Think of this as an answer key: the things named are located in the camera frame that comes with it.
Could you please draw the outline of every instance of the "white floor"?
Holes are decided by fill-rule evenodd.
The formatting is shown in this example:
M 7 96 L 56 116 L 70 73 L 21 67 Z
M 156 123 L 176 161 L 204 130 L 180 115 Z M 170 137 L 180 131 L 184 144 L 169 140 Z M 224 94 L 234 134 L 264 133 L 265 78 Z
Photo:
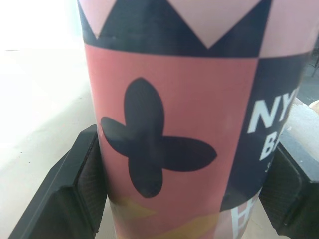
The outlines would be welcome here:
M 49 169 L 95 123 L 83 51 L 0 53 L 0 239 L 10 235 Z M 96 239 L 114 239 L 106 204 Z M 284 239 L 258 201 L 243 239 Z

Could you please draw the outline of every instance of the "cylindrical container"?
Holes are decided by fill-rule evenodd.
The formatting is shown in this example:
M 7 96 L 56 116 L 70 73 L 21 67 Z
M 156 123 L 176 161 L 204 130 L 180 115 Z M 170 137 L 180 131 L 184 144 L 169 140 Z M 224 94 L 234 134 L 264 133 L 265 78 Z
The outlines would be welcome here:
M 238 239 L 318 0 L 79 0 L 118 238 Z

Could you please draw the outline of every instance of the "yellow shape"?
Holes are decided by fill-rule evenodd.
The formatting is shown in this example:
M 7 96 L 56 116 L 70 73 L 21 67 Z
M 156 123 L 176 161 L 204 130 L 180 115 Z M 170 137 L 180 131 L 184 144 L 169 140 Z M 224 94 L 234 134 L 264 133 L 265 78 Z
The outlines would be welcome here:
M 217 224 L 218 216 L 219 214 L 213 214 L 195 218 L 177 229 L 150 239 L 198 239 Z
M 120 198 L 115 202 L 111 202 L 112 212 L 123 220 L 130 220 L 136 218 L 145 218 L 154 215 L 156 212 L 144 208 L 129 198 Z

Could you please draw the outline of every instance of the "pink tumbler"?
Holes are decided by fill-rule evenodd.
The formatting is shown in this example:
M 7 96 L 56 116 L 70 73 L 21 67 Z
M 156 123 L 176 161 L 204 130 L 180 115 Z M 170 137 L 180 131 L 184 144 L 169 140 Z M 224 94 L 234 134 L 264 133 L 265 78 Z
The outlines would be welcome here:
M 318 0 L 79 0 L 118 238 L 241 238 L 318 10 Z

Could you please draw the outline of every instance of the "flower shape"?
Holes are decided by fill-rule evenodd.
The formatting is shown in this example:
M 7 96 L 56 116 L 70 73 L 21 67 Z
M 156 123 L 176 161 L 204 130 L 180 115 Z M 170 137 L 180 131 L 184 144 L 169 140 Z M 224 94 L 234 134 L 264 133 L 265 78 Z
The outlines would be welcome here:
M 156 89 L 145 79 L 134 80 L 124 99 L 126 125 L 103 117 L 101 126 L 110 146 L 128 158 L 129 174 L 145 198 L 162 187 L 162 169 L 189 172 L 209 165 L 215 150 L 200 140 L 163 136 L 164 108 Z

